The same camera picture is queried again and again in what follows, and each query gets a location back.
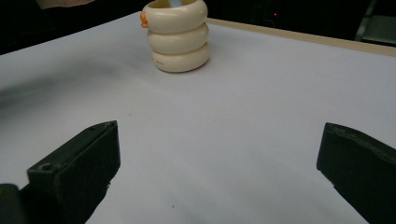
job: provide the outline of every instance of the white surface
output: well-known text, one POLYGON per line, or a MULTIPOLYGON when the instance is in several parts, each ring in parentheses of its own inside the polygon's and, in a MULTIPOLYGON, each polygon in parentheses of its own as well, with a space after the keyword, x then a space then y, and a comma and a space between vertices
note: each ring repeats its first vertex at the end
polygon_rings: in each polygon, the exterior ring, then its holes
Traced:
POLYGON ((0 57, 0 183, 119 123, 88 223, 364 223, 316 169, 325 122, 396 147, 396 58, 209 25, 211 59, 154 67, 138 14, 0 57))

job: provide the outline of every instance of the white table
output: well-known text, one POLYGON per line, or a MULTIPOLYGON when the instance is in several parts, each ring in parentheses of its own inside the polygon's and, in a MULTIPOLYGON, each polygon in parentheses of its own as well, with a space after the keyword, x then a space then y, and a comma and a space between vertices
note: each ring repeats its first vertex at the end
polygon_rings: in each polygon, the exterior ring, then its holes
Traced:
POLYGON ((0 57, 0 183, 117 120, 88 223, 364 223, 316 169, 325 122, 396 147, 396 58, 209 25, 211 59, 151 62, 138 13, 0 57))

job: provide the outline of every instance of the orange object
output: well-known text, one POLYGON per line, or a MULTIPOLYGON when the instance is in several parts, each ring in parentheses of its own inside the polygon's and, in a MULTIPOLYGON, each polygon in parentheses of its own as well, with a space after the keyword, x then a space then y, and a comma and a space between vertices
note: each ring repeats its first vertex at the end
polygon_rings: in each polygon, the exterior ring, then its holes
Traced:
POLYGON ((140 20, 142 21, 143 28, 149 28, 149 23, 148 23, 148 20, 146 20, 146 12, 145 11, 140 13, 140 20))

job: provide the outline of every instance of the cream ring toy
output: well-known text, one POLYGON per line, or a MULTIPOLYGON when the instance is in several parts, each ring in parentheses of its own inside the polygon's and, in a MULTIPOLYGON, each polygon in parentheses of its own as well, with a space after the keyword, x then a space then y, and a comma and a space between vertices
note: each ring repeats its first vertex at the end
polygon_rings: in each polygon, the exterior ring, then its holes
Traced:
POLYGON ((203 23, 196 29, 169 35, 148 31, 148 43, 154 51, 162 54, 185 53, 200 48, 207 40, 209 28, 203 23))
POLYGON ((200 48, 184 54, 160 54, 152 51, 154 64, 165 72, 187 72, 203 65, 209 59, 209 46, 205 43, 200 48))
POLYGON ((203 0, 183 0, 182 7, 169 7, 168 0, 156 0, 148 3, 142 13, 146 20, 141 17, 143 27, 158 34, 172 34, 200 26, 207 17, 207 6, 203 0))

